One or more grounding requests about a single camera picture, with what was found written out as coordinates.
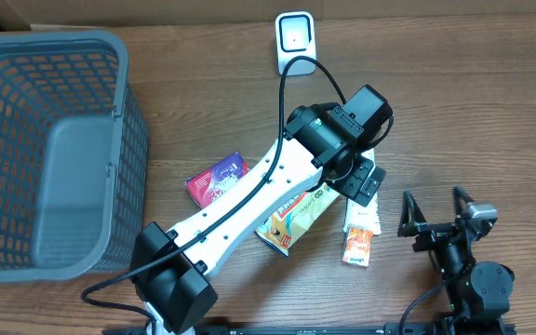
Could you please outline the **white tube with gold cap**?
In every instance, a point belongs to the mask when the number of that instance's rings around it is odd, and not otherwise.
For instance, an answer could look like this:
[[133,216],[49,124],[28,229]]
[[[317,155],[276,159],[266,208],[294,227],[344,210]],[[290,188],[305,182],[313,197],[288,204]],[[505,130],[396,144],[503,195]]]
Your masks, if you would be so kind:
[[343,231],[347,233],[353,227],[369,230],[374,235],[382,233],[377,194],[366,207],[358,205],[351,199],[347,200]]

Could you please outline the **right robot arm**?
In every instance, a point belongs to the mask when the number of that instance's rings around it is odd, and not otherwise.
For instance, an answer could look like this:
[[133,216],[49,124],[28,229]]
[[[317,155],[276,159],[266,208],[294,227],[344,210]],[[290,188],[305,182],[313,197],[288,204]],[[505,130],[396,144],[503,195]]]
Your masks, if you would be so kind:
[[514,272],[497,262],[478,262],[472,251],[472,244],[494,227],[497,208],[475,201],[460,186],[453,188],[452,196],[454,221],[430,224],[411,192],[403,193],[397,235],[415,239],[413,250],[428,253],[442,281],[409,305],[398,323],[398,332],[405,334],[409,313],[443,288],[450,311],[424,326],[426,334],[514,334],[515,328],[503,323],[503,315],[510,310]]

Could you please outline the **purple red snack pouch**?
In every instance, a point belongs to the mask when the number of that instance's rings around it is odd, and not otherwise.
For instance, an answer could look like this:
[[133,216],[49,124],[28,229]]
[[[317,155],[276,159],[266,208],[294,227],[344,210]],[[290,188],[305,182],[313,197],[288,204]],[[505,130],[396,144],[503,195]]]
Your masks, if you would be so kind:
[[195,203],[206,208],[229,191],[249,171],[239,152],[233,152],[212,167],[185,182],[186,190]]

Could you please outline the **small orange juice carton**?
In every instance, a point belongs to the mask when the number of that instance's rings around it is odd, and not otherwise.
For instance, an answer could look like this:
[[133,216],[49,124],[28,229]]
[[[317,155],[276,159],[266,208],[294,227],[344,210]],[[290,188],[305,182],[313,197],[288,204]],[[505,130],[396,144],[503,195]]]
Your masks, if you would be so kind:
[[342,261],[350,265],[368,267],[372,238],[371,230],[350,227],[346,236]]

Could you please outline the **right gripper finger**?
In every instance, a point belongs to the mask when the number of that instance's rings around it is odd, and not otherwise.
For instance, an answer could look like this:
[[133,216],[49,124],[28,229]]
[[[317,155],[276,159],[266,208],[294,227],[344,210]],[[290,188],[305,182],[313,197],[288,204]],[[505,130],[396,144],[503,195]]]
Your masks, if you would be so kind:
[[410,191],[403,193],[402,213],[398,225],[398,235],[418,235],[427,226],[427,221],[423,216],[415,198]]
[[462,204],[469,204],[474,201],[474,199],[461,186],[455,186],[452,189],[452,196],[454,212],[456,215],[462,214]]

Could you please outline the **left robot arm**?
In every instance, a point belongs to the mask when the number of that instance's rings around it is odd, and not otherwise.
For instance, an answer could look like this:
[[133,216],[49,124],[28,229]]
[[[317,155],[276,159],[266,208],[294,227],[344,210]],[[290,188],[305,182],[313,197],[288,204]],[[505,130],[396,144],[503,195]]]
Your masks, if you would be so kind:
[[325,183],[365,207],[385,172],[363,153],[393,111],[370,86],[345,104],[297,108],[283,140],[226,193],[164,231],[148,224],[137,236],[131,269],[136,292],[152,316],[147,334],[182,334],[218,299],[210,285],[233,251],[294,196]]

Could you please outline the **yellow snack bag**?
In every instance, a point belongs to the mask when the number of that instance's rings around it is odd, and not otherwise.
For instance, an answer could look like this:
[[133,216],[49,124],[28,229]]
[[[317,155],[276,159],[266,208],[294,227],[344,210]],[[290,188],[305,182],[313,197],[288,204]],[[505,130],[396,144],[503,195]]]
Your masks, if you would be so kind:
[[281,205],[256,230],[256,236],[284,258],[289,249],[340,196],[322,183],[312,192],[298,194]]

